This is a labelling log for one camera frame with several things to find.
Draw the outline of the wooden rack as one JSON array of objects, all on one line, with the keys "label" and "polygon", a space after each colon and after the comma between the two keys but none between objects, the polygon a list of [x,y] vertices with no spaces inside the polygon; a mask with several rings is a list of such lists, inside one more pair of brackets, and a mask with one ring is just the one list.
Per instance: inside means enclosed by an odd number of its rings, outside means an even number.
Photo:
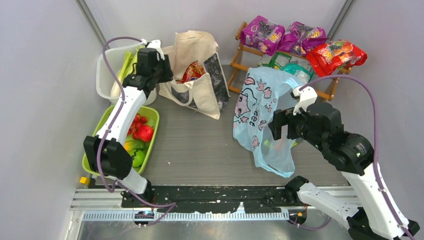
[{"label": "wooden rack", "polygon": [[[233,72],[227,80],[227,89],[236,94],[240,94],[243,88],[237,88],[233,86],[234,80],[236,79],[240,71],[247,72],[250,69],[249,66],[241,63],[243,53],[247,52],[249,54],[257,55],[260,57],[264,56],[264,53],[260,52],[259,50],[243,45],[241,40],[241,32],[246,26],[247,23],[243,22],[235,35],[235,39],[239,41],[239,45],[235,55],[233,56],[230,62],[230,66],[233,68]],[[296,77],[290,73],[277,70],[268,70],[267,73],[277,74],[277,76],[274,77],[271,81],[274,86],[285,85],[286,88],[296,88],[302,85],[301,83],[298,83]],[[315,91],[317,95],[317,100],[321,102],[326,102],[331,101],[335,97],[337,86],[341,78],[336,77],[335,75],[331,75],[330,79],[331,83],[329,84],[326,91]]]}]

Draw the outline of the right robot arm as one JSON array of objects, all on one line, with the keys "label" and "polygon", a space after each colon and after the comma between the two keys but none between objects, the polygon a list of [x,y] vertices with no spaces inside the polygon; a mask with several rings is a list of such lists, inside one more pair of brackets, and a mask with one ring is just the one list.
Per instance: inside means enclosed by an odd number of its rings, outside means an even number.
[{"label": "right robot arm", "polygon": [[302,176],[285,185],[285,198],[291,205],[313,206],[347,229],[354,240],[413,239],[419,224],[406,218],[396,206],[374,161],[372,144],[362,135],[344,130],[339,110],[326,102],[276,110],[269,123],[275,140],[287,127],[287,138],[301,138],[319,150],[325,160],[340,171],[355,191],[360,205],[341,200],[316,187]]}]

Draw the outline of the green white snack bag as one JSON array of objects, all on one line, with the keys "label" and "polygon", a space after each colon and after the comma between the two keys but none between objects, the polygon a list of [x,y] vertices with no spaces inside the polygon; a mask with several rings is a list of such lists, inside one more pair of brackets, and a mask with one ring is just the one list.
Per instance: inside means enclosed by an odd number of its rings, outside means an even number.
[{"label": "green white snack bag", "polygon": [[291,55],[277,51],[272,56],[264,54],[258,62],[257,66],[281,70],[290,62],[291,59]]}]

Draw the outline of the canvas tote bag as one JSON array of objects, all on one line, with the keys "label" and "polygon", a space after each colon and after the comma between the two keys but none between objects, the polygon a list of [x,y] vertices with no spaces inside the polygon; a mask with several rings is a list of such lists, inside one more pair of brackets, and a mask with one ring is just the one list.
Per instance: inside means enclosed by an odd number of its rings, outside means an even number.
[{"label": "canvas tote bag", "polygon": [[162,50],[169,57],[173,78],[159,84],[158,94],[218,120],[230,94],[215,38],[190,30],[176,34],[173,45]]}]

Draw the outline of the white plastic basket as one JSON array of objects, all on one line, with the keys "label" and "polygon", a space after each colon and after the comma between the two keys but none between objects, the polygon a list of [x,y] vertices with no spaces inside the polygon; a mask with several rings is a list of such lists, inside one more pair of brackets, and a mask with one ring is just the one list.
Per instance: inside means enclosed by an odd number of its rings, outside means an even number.
[{"label": "white plastic basket", "polygon": [[[140,47],[139,43],[111,48],[105,51],[106,59],[116,76],[123,65],[124,57],[126,52],[131,52],[134,56],[137,47]],[[111,97],[111,89],[116,83],[115,78],[112,76],[109,68],[107,67],[104,56],[101,54],[97,59],[96,67],[96,91],[104,99],[107,99],[111,104],[116,104],[119,97]]]}]

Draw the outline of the red lychee bunch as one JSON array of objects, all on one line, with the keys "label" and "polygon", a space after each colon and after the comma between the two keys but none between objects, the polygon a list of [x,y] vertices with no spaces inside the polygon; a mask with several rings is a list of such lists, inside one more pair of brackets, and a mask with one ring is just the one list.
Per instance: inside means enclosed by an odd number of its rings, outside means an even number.
[{"label": "red lychee bunch", "polygon": [[143,116],[139,113],[137,113],[129,127],[129,130],[127,132],[128,136],[131,136],[133,139],[138,139],[138,132],[139,129],[148,122],[148,118],[146,116]]}]

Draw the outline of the red fruit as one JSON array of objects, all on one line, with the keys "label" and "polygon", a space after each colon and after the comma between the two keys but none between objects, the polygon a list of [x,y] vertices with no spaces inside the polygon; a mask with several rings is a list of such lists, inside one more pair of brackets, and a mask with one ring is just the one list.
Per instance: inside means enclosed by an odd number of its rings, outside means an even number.
[{"label": "red fruit", "polygon": [[142,124],[136,131],[136,138],[149,143],[153,139],[154,132],[155,130],[151,126]]}]

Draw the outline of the blue plastic grocery bag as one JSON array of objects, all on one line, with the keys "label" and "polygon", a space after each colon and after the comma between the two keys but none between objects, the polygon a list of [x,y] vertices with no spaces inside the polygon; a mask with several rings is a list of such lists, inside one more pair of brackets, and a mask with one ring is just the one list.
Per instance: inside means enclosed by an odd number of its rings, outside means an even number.
[{"label": "blue plastic grocery bag", "polygon": [[233,118],[233,137],[248,151],[251,151],[254,164],[258,168],[289,178],[295,172],[291,154],[293,140],[285,135],[274,140],[268,124],[276,110],[295,106],[290,92],[295,88],[274,86],[273,78],[277,70],[270,67],[250,68],[236,100]]}]

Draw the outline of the green plastic tray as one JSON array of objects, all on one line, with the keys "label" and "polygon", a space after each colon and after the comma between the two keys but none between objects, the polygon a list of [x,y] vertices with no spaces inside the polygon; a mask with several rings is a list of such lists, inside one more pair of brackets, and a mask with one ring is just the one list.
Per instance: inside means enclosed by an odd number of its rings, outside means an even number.
[{"label": "green plastic tray", "polygon": [[[96,135],[98,130],[100,130],[106,124],[106,121],[111,115],[113,108],[114,108],[114,105],[110,106],[109,108],[105,110],[102,117],[99,119],[97,126],[94,128],[94,132],[93,132],[94,136]],[[154,147],[156,135],[157,135],[156,131],[158,129],[159,122],[160,122],[160,115],[154,108],[151,108],[148,106],[142,106],[137,113],[141,115],[142,117],[146,117],[147,118],[146,125],[153,128],[152,139],[150,142],[146,143],[146,149],[144,150],[145,158],[142,161],[140,166],[137,166],[134,168],[136,172],[141,175],[145,171],[145,168],[147,166],[147,163],[149,162],[151,153],[153,151],[153,147]]]}]

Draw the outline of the green celery bunch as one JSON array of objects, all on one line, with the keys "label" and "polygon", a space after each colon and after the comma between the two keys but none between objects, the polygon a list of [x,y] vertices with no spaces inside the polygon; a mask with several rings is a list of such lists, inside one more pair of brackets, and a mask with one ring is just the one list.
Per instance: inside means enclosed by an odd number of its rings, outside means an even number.
[{"label": "green celery bunch", "polygon": [[145,47],[142,46],[142,45],[137,47],[136,52],[135,52],[134,56],[132,57],[129,65],[127,67],[125,77],[128,76],[128,75],[136,73],[136,67],[137,67],[137,62],[138,62],[138,53],[139,53],[139,50],[143,49],[143,48],[145,48]]}]

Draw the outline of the green custard apple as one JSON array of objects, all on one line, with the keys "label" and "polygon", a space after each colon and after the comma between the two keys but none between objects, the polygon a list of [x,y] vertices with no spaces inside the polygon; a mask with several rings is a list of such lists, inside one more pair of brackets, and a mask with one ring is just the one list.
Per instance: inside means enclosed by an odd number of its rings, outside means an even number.
[{"label": "green custard apple", "polygon": [[146,158],[146,154],[143,150],[134,149],[134,150],[130,151],[129,154],[132,158],[132,167],[133,168],[138,168],[138,167],[143,165],[145,158]]}]

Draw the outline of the purple snack bag right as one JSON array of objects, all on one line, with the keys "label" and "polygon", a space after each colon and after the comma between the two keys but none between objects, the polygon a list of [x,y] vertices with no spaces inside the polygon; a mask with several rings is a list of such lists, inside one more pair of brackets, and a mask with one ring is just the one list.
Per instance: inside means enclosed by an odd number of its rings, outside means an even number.
[{"label": "purple snack bag right", "polygon": [[278,50],[305,57],[310,50],[324,44],[327,40],[328,37],[323,28],[311,27],[295,21],[285,31]]}]

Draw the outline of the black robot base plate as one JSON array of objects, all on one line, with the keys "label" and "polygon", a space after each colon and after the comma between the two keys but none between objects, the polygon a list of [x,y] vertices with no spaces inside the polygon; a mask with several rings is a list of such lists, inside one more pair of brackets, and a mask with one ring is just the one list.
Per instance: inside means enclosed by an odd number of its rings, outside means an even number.
[{"label": "black robot base plate", "polygon": [[165,213],[234,213],[243,207],[248,214],[277,213],[283,207],[307,206],[294,199],[283,187],[278,186],[237,186],[237,185],[156,185],[138,200],[131,193],[122,190],[123,208],[150,208],[159,206],[158,212]]}]

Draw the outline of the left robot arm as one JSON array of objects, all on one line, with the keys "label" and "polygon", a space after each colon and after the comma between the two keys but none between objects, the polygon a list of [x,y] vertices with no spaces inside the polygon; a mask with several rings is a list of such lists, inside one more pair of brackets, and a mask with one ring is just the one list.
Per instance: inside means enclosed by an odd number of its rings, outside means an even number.
[{"label": "left robot arm", "polygon": [[169,57],[160,47],[139,49],[133,72],[123,80],[120,102],[101,129],[83,141],[90,169],[125,186],[134,193],[134,200],[141,207],[148,207],[153,202],[153,193],[147,190],[149,181],[133,168],[133,159],[124,143],[137,112],[156,84],[169,82],[172,78]]}]

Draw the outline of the purple snack bag left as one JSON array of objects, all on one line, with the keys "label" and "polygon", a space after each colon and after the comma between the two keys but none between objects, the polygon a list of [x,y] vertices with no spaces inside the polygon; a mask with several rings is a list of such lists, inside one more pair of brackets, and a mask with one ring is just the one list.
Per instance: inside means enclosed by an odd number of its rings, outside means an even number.
[{"label": "purple snack bag left", "polygon": [[241,43],[273,56],[285,34],[285,27],[258,15],[241,30]]}]

